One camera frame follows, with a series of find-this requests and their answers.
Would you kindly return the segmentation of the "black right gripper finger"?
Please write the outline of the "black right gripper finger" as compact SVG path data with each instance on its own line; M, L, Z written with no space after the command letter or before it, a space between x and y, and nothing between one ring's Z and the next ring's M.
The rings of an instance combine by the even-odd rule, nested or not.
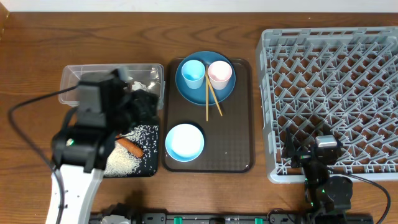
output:
M331 126L326 121L320 121L314 127L310 127L307 131L312 137L332 135Z
M295 155L295 146L289 128L285 129L284 148L282 150L282 158L288 159Z

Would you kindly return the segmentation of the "pink cup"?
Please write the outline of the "pink cup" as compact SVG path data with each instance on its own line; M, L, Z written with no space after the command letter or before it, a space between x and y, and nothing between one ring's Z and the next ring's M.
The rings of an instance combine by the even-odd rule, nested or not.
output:
M232 76L232 67L225 61L215 61L208 68L208 76L212 87L216 90L224 89Z

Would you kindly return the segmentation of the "light blue cup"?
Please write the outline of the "light blue cup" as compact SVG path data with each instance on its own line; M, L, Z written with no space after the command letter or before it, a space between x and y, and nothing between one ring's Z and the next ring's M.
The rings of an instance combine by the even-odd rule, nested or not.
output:
M205 77L205 66L199 60L189 60L182 66L182 76L189 88L198 89Z

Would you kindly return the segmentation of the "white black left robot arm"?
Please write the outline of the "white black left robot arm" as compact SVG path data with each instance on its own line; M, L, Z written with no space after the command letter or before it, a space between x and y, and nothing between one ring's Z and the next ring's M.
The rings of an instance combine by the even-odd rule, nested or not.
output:
M116 141L136 126L156 124L158 96L144 90L102 94L79 89L77 121L67 113L52 139L55 172L47 223L88 223Z

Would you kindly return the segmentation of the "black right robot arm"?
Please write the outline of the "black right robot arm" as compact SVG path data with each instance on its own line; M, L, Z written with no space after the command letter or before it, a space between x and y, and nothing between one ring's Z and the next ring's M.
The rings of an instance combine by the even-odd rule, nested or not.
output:
M329 174L329 166L342 155L342 146L327 125L307 149L298 148L290 130L285 130L282 158L290 159L291 167L303 169L305 199L312 205L295 217L295 223L348 222L345 211L351 208L353 183L347 177Z

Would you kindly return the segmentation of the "wooden chopstick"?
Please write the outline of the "wooden chopstick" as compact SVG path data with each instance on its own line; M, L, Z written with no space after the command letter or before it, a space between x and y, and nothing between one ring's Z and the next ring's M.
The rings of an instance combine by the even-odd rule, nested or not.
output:
M207 83L207 85L208 85L208 88L209 88L210 91L211 91L211 94L212 94L212 96L213 96L213 99L214 99L214 101L215 101L216 107L217 107L217 109L218 109L220 115L223 116L221 107L220 107L220 105L219 105L219 103L218 103L218 99L217 99L217 97L216 97L216 95L215 95L215 91L214 91L214 89L213 89L213 87L212 87L212 85L211 85L208 72L206 72L206 83ZM208 119L207 117L208 117L208 102L206 103L206 120Z
M206 121L208 121L208 118L209 118L209 116L208 116L208 113L209 113L209 88L208 88L208 65L206 65L205 66L205 81L206 81L206 83L205 83L205 100L206 100L206 105L205 105L205 108L206 108Z

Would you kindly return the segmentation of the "orange carrot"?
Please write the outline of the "orange carrot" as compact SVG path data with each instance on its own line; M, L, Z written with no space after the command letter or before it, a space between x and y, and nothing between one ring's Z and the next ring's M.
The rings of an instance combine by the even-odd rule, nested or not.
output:
M133 156L137 158L142 158L144 156L144 151L129 139L122 136L118 136L116 138L116 141L117 143L122 145L122 147L124 147L128 152L130 152Z

